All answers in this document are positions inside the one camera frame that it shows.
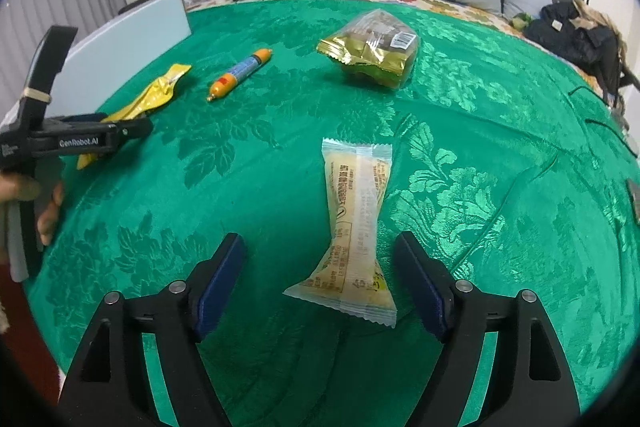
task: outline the barcode label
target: barcode label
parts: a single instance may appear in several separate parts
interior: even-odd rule
[[[391,39],[391,47],[392,48],[402,48],[407,49],[411,43],[415,40],[415,35],[407,32],[400,32],[394,35],[394,38]]]

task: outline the silver screw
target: silver screw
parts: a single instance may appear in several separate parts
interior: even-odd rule
[[[525,299],[527,302],[535,302],[538,300],[538,296],[535,293],[533,293],[531,290],[523,290],[522,298]]]
[[[115,304],[120,300],[120,294],[118,292],[109,292],[104,296],[104,302],[107,304]]]
[[[462,293],[469,293],[474,286],[466,279],[456,281],[456,288]]]
[[[171,293],[182,293],[186,290],[187,283],[185,281],[173,281],[169,285],[169,291]]]

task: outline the green tablecloth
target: green tablecloth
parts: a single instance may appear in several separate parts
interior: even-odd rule
[[[422,38],[398,92],[355,84],[314,51],[376,7]],[[63,369],[104,293],[154,293],[238,232],[248,259],[201,347],[233,425],[402,426],[440,352],[390,263],[394,238],[412,230],[455,277],[504,295],[535,290],[582,406],[594,398],[638,329],[640,231],[625,181],[640,173],[573,70],[492,29],[391,4],[254,2],[189,20],[193,35],[105,104],[120,108],[172,63],[192,64],[152,115],[152,136],[66,172],[62,227],[29,288]],[[264,46],[269,64],[226,99],[204,101],[212,79]],[[323,137],[393,145],[378,257],[394,330],[282,295],[330,240]],[[153,338],[145,347],[153,352]],[[478,413],[494,347],[489,338],[463,421]],[[171,418],[153,357],[149,372]]]

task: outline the yellow wrapper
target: yellow wrapper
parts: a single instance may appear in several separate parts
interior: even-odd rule
[[[322,155],[331,245],[314,272],[284,294],[394,327],[396,305],[376,259],[391,146],[325,139]]]
[[[191,66],[174,64],[164,75],[158,76],[151,84],[146,86],[133,102],[110,114],[102,121],[133,120],[145,111],[163,106],[174,97],[175,84],[190,69]],[[81,154],[78,156],[76,166],[78,170],[84,169],[97,159],[97,154]]]
[[[419,44],[409,26],[378,9],[359,15],[322,39],[316,50],[339,62],[345,71],[398,89],[411,72]]]

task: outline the blue label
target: blue label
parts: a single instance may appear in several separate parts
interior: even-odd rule
[[[238,84],[242,82],[246,77],[252,74],[260,67],[260,62],[255,57],[247,57],[242,62],[238,62],[233,68],[227,71],[232,74],[238,80]]]

